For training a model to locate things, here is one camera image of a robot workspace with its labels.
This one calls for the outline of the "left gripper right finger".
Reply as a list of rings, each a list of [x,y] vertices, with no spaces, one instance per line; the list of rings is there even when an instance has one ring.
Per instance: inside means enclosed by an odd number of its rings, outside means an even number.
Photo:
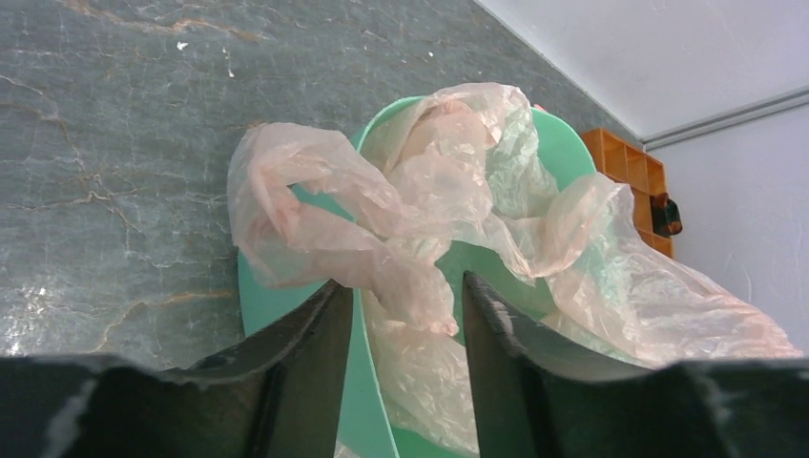
[[[463,277],[484,457],[804,457],[804,359],[696,360],[648,369],[597,353]]]

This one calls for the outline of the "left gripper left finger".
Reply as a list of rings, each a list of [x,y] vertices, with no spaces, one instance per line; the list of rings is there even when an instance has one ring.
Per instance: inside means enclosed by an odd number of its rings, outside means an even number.
[[[352,327],[328,282],[242,343],[153,370],[112,354],[5,357],[5,457],[330,457]]]

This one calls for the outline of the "translucent pink plastic trash bag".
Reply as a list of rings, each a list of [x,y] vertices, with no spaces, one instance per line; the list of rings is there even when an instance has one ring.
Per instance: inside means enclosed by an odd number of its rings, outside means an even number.
[[[456,310],[474,270],[541,324],[611,359],[791,358],[768,315],[659,253],[631,187],[598,173],[578,135],[523,92],[471,83],[392,105],[357,142],[294,123],[248,130],[230,160],[233,242],[270,288],[359,290],[389,422],[452,455],[479,453]]]

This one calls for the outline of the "green plastic trash bin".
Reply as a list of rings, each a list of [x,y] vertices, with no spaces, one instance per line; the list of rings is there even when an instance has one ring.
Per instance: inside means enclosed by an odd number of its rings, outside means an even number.
[[[564,189],[575,179],[594,172],[590,154],[578,133],[563,119],[533,110],[539,135],[538,157]],[[453,291],[460,291],[464,270],[481,274],[515,304],[538,305],[549,298],[546,285],[534,289],[512,278],[496,255],[480,247],[457,242],[439,262]],[[259,284],[244,256],[238,257],[239,301],[246,336],[291,311],[317,289],[317,282],[285,289]],[[361,294],[354,294],[353,323],[348,350],[336,454],[339,457],[451,457],[453,451],[436,446],[414,432],[392,427],[387,418],[373,358],[366,336]]]

